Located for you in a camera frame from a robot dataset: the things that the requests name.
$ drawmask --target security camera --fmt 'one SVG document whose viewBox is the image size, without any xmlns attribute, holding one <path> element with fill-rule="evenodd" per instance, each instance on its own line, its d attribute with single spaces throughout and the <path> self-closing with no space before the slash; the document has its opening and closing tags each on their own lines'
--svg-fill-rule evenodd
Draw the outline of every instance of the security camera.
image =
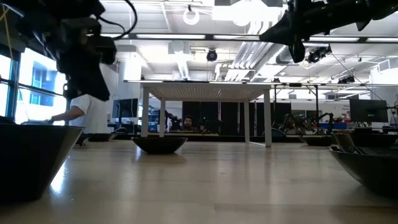
<svg viewBox="0 0 398 224">
<path fill-rule="evenodd" d="M 215 49 L 210 49 L 209 52 L 207 53 L 207 57 L 206 57 L 208 62 L 214 62 L 215 60 L 217 60 L 217 53 Z"/>
</svg>

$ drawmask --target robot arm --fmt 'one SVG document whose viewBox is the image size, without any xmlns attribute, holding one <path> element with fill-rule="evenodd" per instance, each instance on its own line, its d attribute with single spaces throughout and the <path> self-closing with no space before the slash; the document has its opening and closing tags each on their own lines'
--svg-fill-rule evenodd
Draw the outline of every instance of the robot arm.
<svg viewBox="0 0 398 224">
<path fill-rule="evenodd" d="M 126 2 L 136 13 L 132 4 Z M 76 97 L 80 90 L 103 101 L 109 99 L 99 64 L 114 63 L 116 46 L 114 39 L 100 35 L 101 24 L 97 19 L 105 8 L 99 0 L 0 0 L 0 3 L 21 16 L 17 30 L 36 38 L 44 52 L 56 61 L 58 71 L 66 75 L 67 98 Z"/>
<path fill-rule="evenodd" d="M 371 20 L 383 19 L 398 10 L 398 0 L 290 0 L 282 19 L 265 33 L 260 40 L 289 46 L 295 63 L 304 59 L 302 40 L 311 35 L 356 23 L 362 31 Z"/>
</svg>

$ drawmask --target cable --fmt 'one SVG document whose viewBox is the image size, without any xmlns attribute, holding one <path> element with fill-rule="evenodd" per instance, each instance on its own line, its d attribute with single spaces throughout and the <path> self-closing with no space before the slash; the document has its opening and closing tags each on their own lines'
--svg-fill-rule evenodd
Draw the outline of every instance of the cable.
<svg viewBox="0 0 398 224">
<path fill-rule="evenodd" d="M 340 60 L 338 60 L 338 58 L 337 58 L 333 53 L 331 53 L 331 54 L 332 54 L 332 56 L 334 56 L 334 58 L 338 61 L 338 63 L 339 63 L 341 66 L 343 66 L 343 68 L 344 68 L 346 71 L 348 71 L 349 74 L 351 74 L 361 85 L 365 86 L 365 88 L 367 88 L 367 89 L 368 89 L 373 95 L 375 95 L 377 98 L 379 98 L 380 100 L 383 100 L 380 96 L 378 96 L 375 92 L 373 92 L 369 87 L 367 87 L 365 84 L 363 84 L 363 83 L 361 82 L 361 80 L 359 80 L 358 78 L 356 78 L 355 75 L 354 75 L 354 73 L 351 72 L 350 70 L 348 70 L 348 68 L 346 68 L 346 67 L 343 65 L 343 63 L 340 62 Z M 394 122 L 395 122 L 395 124 L 396 124 L 396 126 L 397 126 L 397 121 L 396 121 L 396 118 L 395 118 L 395 116 L 394 116 L 394 111 L 393 111 L 392 109 L 390 109 L 390 110 L 391 110 L 391 113 L 392 113 L 392 117 L 394 118 Z"/>
<path fill-rule="evenodd" d="M 123 33 L 126 32 L 125 28 L 124 28 L 121 24 L 118 24 L 118 23 L 116 23 L 116 22 L 109 21 L 109 20 L 107 20 L 107 19 L 104 19 L 104 18 L 101 17 L 101 16 L 98 16 L 97 19 L 103 21 L 104 23 L 107 23 L 107 24 L 110 24 L 110 25 L 118 26 L 118 27 L 122 28 Z"/>
<path fill-rule="evenodd" d="M 130 27 L 130 29 L 128 29 L 127 31 L 123 32 L 121 35 L 114 37 L 113 40 L 120 40 L 122 39 L 125 35 L 128 35 L 137 25 L 137 21 L 138 21 L 138 13 L 136 11 L 136 8 L 132 5 L 132 3 L 130 2 L 130 0 L 123 0 L 125 1 L 131 8 L 132 12 L 134 13 L 134 23 L 132 24 L 132 26 Z"/>
</svg>

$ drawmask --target desk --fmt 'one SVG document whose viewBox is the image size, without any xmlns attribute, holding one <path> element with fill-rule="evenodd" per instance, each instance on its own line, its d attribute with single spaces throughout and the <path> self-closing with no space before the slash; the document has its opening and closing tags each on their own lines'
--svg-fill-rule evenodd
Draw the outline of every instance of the desk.
<svg viewBox="0 0 398 224">
<path fill-rule="evenodd" d="M 296 135 L 296 134 L 289 134 L 286 135 L 287 138 L 324 138 L 324 137 L 328 137 L 327 135 L 324 134 L 309 134 L 309 135 Z"/>
<path fill-rule="evenodd" d="M 272 144 L 271 127 L 271 85 L 250 83 L 202 83 L 202 82 L 142 82 L 142 114 L 149 111 L 149 93 L 160 100 L 160 124 L 164 124 L 166 101 L 233 102 L 244 105 L 244 138 L 250 142 L 249 102 L 264 95 L 264 142 Z M 148 137 L 148 116 L 142 117 L 141 136 Z M 159 136 L 164 136 L 164 126 L 160 126 Z"/>
<path fill-rule="evenodd" d="M 148 133 L 150 136 L 158 136 L 159 133 Z M 164 133 L 164 136 L 218 136 L 218 134 L 200 134 L 200 133 Z"/>
</svg>

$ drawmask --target person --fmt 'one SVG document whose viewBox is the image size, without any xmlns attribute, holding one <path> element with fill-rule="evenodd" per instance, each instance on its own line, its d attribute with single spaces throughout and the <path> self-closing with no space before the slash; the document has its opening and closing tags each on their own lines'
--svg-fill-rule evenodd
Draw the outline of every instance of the person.
<svg viewBox="0 0 398 224">
<path fill-rule="evenodd" d="M 69 121 L 70 126 L 82 126 L 84 133 L 108 133 L 105 102 L 77 90 L 77 97 L 70 102 L 70 109 L 52 116 L 48 122 Z"/>
<path fill-rule="evenodd" d="M 184 125 L 183 125 L 181 131 L 195 131 L 195 128 L 193 128 L 193 117 L 192 116 L 185 117 Z"/>
</svg>

